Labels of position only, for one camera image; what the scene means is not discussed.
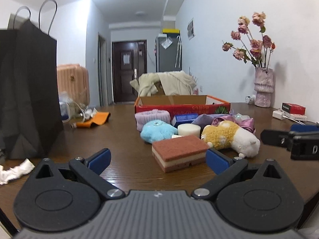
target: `sponge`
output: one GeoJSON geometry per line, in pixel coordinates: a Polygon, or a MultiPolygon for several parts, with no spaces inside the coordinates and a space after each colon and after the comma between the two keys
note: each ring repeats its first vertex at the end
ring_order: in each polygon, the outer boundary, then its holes
{"type": "Polygon", "coordinates": [[[196,136],[184,136],[154,142],[152,151],[164,172],[205,162],[209,146],[196,136]]]}

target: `black paper bag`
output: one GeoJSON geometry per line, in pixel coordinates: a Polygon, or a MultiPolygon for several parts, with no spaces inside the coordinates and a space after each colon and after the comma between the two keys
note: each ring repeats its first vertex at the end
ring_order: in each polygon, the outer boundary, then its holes
{"type": "Polygon", "coordinates": [[[18,30],[0,30],[0,88],[7,157],[44,157],[63,129],[56,40],[30,20],[18,30]]]}

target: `white tissue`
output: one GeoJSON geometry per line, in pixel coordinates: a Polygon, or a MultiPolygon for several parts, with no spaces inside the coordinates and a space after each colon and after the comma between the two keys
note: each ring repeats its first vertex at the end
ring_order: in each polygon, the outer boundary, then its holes
{"type": "Polygon", "coordinates": [[[20,178],[23,175],[30,173],[34,169],[34,165],[26,159],[22,164],[7,171],[3,170],[0,165],[0,185],[8,184],[8,181],[20,178]]]}

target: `refrigerator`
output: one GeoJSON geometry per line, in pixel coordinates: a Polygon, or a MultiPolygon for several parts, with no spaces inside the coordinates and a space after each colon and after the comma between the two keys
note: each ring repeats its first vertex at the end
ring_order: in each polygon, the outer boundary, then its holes
{"type": "Polygon", "coordinates": [[[178,53],[178,47],[182,48],[181,42],[180,46],[178,46],[179,39],[171,37],[173,43],[165,49],[162,46],[162,43],[166,41],[165,37],[157,37],[156,38],[156,72],[171,72],[171,71],[181,71],[182,70],[182,60],[181,60],[181,52],[178,53]]]}

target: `blue box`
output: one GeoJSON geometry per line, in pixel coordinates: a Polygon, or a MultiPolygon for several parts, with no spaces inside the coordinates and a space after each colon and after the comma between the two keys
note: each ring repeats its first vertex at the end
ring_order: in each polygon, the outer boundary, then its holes
{"type": "Polygon", "coordinates": [[[171,124],[177,128],[180,124],[191,124],[197,117],[198,114],[175,115],[171,124]]]}

